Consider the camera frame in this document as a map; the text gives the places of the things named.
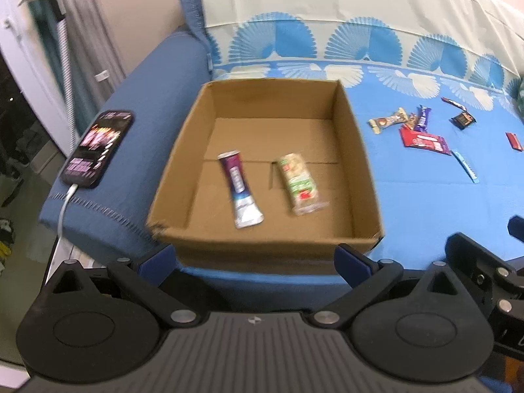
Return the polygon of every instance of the smartphone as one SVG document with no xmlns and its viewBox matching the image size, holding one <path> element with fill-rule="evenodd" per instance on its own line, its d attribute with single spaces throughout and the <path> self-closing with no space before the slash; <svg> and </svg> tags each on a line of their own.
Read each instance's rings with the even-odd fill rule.
<svg viewBox="0 0 524 393">
<path fill-rule="evenodd" d="M 96 187 L 133 120 L 130 111 L 102 112 L 68 158 L 60 174 L 62 182 L 89 189 Z"/>
</svg>

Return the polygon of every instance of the charging cable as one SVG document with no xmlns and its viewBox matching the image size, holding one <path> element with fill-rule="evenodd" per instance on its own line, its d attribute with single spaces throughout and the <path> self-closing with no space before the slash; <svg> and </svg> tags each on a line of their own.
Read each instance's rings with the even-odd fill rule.
<svg viewBox="0 0 524 393">
<path fill-rule="evenodd" d="M 66 213 L 67 204 L 69 203 L 69 200 L 73 197 L 77 189 L 78 185 L 73 184 L 69 187 L 69 190 L 67 190 L 67 193 L 65 195 L 66 199 L 64 199 L 64 203 L 62 204 L 62 208 L 60 209 L 60 214 L 58 215 L 58 239 L 60 239 L 62 237 L 62 234 L 64 233 L 64 214 Z"/>
</svg>

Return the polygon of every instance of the candy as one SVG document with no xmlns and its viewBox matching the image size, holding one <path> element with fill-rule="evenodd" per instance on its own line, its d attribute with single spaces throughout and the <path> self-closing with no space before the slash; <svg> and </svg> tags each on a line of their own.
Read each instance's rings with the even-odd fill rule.
<svg viewBox="0 0 524 393">
<path fill-rule="evenodd" d="M 439 153 L 451 155 L 446 140 L 441 136 L 430 135 L 418 131 L 410 130 L 405 125 L 400 129 L 400 136 L 406 147 L 427 149 Z"/>
<path fill-rule="evenodd" d="M 431 108 L 427 108 L 426 106 L 419 106 L 419 120 L 417 125 L 413 127 L 414 131 L 422 131 L 427 132 L 428 131 L 428 115 L 431 111 Z"/>
<path fill-rule="evenodd" d="M 319 190 L 300 154 L 289 153 L 278 160 L 278 165 L 295 214 L 299 216 L 326 206 L 327 203 L 319 202 Z"/>
<path fill-rule="evenodd" d="M 452 104 L 453 106 L 456 106 L 458 109 L 462 109 L 463 111 L 467 112 L 467 109 L 463 104 L 452 101 L 451 99 L 448 99 L 447 97 L 441 97 L 441 99 L 442 101 Z"/>
<path fill-rule="evenodd" d="M 462 165 L 462 168 L 466 170 L 466 173 L 470 176 L 473 183 L 478 183 L 478 176 L 475 174 L 471 166 L 467 163 L 467 161 L 464 159 L 464 157 L 460 154 L 460 152 L 456 149 L 453 149 L 452 154 L 455 155 L 455 158 L 459 161 L 460 165 Z"/>
<path fill-rule="evenodd" d="M 371 125 L 371 128 L 373 128 L 373 132 L 376 135 L 379 135 L 381 133 L 381 130 L 384 130 L 384 128 L 387 128 L 393 124 L 406 122 L 407 120 L 408 116 L 405 113 L 405 110 L 403 108 L 399 108 L 393 115 L 389 117 L 370 119 L 368 123 L 369 125 Z"/>
<path fill-rule="evenodd" d="M 519 139 L 515 133 L 506 133 L 509 143 L 512 145 L 512 148 L 517 151 L 522 150 L 522 145 L 519 142 Z"/>
<path fill-rule="evenodd" d="M 221 153 L 217 158 L 230 186 L 236 228 L 241 229 L 262 223 L 264 215 L 258 209 L 251 196 L 250 189 L 247 187 L 242 162 L 240 161 L 240 152 Z"/>
<path fill-rule="evenodd" d="M 477 122 L 477 120 L 468 111 L 463 111 L 456 117 L 450 119 L 450 121 L 461 130 L 464 130 L 468 125 Z"/>
<path fill-rule="evenodd" d="M 417 114 L 409 114 L 409 118 L 404 123 L 404 125 L 408 127 L 410 130 L 413 130 L 413 128 L 415 128 L 415 125 L 417 125 L 418 121 L 419 121 L 419 116 Z"/>
</svg>

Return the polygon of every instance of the armrest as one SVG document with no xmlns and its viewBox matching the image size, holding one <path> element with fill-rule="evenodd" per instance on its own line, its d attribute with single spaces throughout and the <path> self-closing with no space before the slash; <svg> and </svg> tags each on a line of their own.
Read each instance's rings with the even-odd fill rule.
<svg viewBox="0 0 524 393">
<path fill-rule="evenodd" d="M 132 110 L 135 122 L 100 184 L 71 199 L 65 238 L 102 264 L 156 246 L 145 228 L 149 207 L 185 117 L 209 80 L 206 48 L 185 31 L 167 37 L 125 79 L 102 110 Z M 40 213 L 53 230 L 68 188 L 57 179 Z"/>
</svg>

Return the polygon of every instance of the small red packet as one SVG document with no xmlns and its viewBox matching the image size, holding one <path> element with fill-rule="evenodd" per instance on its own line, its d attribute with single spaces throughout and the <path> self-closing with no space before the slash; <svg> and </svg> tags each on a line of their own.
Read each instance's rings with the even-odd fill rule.
<svg viewBox="0 0 524 393">
<path fill-rule="evenodd" d="M 512 145 L 512 148 L 517 151 L 522 151 L 522 145 L 519 142 L 519 139 L 515 133 L 506 133 L 509 143 Z"/>
<path fill-rule="evenodd" d="M 406 147 L 427 149 L 429 151 L 451 155 L 450 148 L 447 146 L 446 140 L 441 136 L 413 131 L 404 125 L 400 128 L 400 136 L 402 137 L 402 141 Z"/>
</svg>

